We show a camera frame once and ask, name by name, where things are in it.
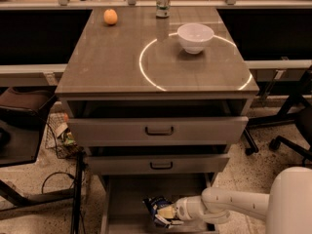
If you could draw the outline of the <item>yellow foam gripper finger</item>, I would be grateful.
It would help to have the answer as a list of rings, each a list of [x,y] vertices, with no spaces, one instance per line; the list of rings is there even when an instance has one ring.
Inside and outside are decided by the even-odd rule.
[[[174,205],[168,205],[157,212],[163,218],[174,219],[176,217],[176,208]]]

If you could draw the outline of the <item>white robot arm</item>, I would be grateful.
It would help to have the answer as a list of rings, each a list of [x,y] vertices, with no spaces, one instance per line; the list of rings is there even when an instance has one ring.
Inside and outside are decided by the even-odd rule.
[[[312,170],[283,170],[267,194],[208,187],[157,210],[156,218],[169,225],[195,219],[222,224],[232,212],[263,220],[265,234],[312,234]]]

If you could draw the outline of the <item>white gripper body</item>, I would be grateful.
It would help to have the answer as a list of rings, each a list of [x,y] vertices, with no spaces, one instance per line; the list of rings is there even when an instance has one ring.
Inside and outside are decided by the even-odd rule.
[[[175,215],[180,220],[192,220],[193,217],[188,211],[188,198],[180,198],[174,203]]]

